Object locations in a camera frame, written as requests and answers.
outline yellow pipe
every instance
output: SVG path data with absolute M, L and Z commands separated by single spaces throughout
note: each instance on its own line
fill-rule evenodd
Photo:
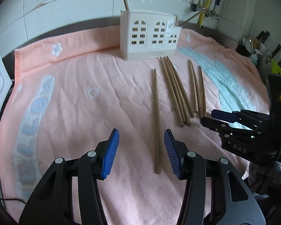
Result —
M 207 0 L 207 1 L 205 2 L 204 7 L 208 8 L 209 5 L 210 5 L 210 3 L 211 3 L 211 0 Z M 203 25 L 204 17 L 205 17 L 205 14 L 201 13 L 201 14 L 200 14 L 200 17 L 199 17 L 199 19 L 198 19 L 198 25 L 200 25 L 200 27 L 202 27 L 202 25 Z

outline white flower pattern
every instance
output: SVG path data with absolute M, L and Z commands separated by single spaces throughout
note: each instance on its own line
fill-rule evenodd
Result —
M 63 48 L 61 47 L 61 43 L 57 43 L 57 44 L 53 44 L 52 45 L 52 52 L 51 54 L 52 55 L 55 55 L 55 56 L 59 56 L 59 54 L 62 52 Z

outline pink cloth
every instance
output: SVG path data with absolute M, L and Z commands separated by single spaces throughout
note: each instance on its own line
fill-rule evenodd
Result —
M 17 138 L 45 75 L 53 75 L 55 83 L 35 136 L 35 168 L 41 175 L 55 158 L 79 158 L 100 141 L 107 140 L 113 128 L 120 132 L 111 174 L 105 181 L 98 181 L 108 224 L 176 224 L 180 212 L 186 182 L 177 180 L 173 174 L 164 146 L 162 173 L 153 172 L 154 68 L 158 76 L 162 130 L 170 128 L 177 140 L 204 158 L 226 157 L 241 175 L 245 173 L 248 162 L 221 149 L 218 133 L 202 127 L 198 117 L 191 120 L 191 127 L 178 126 L 159 59 L 123 61 L 119 45 L 120 30 L 115 26 L 47 38 L 15 51 L 15 87 L 0 122 L 0 178 L 5 198 L 24 199 L 15 185 L 19 183 L 15 164 L 19 161 L 15 159 Z M 191 30 L 181 31 L 178 46 L 192 47 L 221 61 L 249 91 L 257 111 L 268 112 L 266 88 L 247 58 Z M 189 58 L 177 50 L 170 59 L 190 95 Z M 193 64 L 198 75 L 197 64 L 195 61 Z M 204 81 L 207 112 L 221 109 L 217 88 L 206 75 Z M 95 99 L 88 96 L 92 87 L 100 91 Z M 29 187 L 33 189 L 37 181 Z M 73 187 L 75 221 L 81 223 L 77 180 Z M 208 181 L 205 214 L 209 213 L 210 199 Z M 24 206 L 17 201 L 6 201 L 6 205 L 18 221 Z

